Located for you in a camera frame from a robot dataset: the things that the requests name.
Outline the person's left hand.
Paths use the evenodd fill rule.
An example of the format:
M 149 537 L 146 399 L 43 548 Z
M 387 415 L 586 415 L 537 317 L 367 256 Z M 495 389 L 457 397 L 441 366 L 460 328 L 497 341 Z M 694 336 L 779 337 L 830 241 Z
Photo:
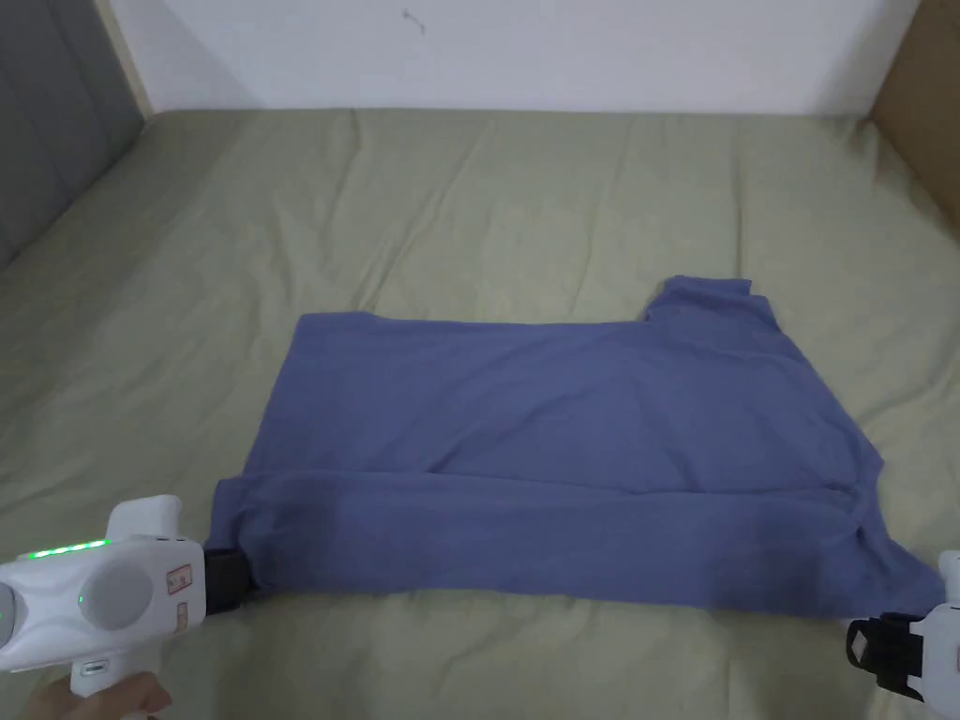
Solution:
M 123 719 L 133 713 L 145 713 L 148 719 L 173 704 L 170 693 L 158 678 L 148 672 L 123 681 L 87 697 L 70 690 L 70 678 L 63 677 L 39 687 L 18 719 Z

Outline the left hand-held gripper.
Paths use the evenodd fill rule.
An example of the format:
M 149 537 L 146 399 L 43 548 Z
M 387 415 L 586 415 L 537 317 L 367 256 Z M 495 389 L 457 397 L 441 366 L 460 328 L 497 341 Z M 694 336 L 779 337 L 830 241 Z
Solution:
M 158 673 L 163 644 L 253 593 L 246 555 L 179 532 L 173 495 L 121 502 L 102 539 L 36 550 L 1 567 L 1 669 L 67 665 L 90 696 Z

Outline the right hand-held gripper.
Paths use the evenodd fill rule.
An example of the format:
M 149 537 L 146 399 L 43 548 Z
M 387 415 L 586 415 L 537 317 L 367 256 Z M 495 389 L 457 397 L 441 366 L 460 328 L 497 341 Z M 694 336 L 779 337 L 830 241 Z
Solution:
M 927 706 L 959 704 L 959 552 L 938 558 L 946 601 L 926 616 L 883 613 L 847 628 L 849 664 L 879 688 Z

